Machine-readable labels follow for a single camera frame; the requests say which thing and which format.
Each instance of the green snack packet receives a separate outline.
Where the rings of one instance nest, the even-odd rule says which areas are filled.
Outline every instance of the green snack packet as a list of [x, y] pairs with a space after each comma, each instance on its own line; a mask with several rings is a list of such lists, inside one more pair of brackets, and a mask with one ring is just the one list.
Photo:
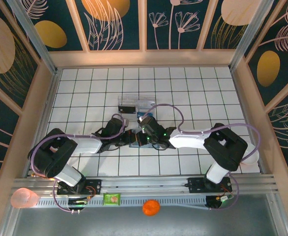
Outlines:
[[121, 204], [120, 193], [104, 193], [103, 194], [103, 205], [119, 206]]

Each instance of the orange ball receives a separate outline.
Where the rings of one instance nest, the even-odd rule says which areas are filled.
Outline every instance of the orange ball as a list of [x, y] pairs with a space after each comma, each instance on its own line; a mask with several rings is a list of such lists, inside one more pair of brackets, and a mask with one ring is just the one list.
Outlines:
[[143, 205], [143, 213], [147, 216], [156, 215], [160, 211], [160, 204], [156, 200], [148, 200]]

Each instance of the pink cup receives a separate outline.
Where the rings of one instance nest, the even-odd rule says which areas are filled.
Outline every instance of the pink cup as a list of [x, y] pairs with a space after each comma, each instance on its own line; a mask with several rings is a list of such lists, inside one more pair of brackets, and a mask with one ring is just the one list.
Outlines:
[[35, 206], [39, 200], [40, 197], [33, 191], [19, 188], [12, 194], [10, 202], [14, 208], [29, 208]]

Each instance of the purple cable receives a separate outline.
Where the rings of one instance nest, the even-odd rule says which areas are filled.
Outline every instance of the purple cable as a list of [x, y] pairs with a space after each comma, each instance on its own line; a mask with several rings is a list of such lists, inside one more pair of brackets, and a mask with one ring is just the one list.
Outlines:
[[120, 134], [123, 133], [123, 130], [125, 128], [125, 122], [124, 122], [124, 119], [123, 117], [120, 115], [120, 114], [114, 114], [112, 117], [114, 116], [119, 116], [122, 120], [122, 127], [119, 131], [118, 134], [116, 135], [113, 135], [111, 137], [97, 137], [97, 136], [92, 136], [92, 135], [73, 135], [73, 134], [56, 134], [56, 135], [52, 135], [46, 139], [43, 139], [36, 147], [35, 149], [33, 150], [33, 153], [31, 155], [31, 168], [33, 170], [33, 172], [37, 175], [42, 175], [43, 173], [41, 173], [39, 171], [39, 169], [34, 165], [34, 157], [37, 153], [37, 151], [39, 150], [39, 148], [46, 142], [46, 141], [49, 141], [51, 139], [54, 139], [54, 138], [60, 138], [60, 137], [69, 137], [69, 138], [83, 138], [83, 139], [102, 139], [102, 140], [108, 140], [108, 139], [114, 139], [116, 137], [118, 137]]

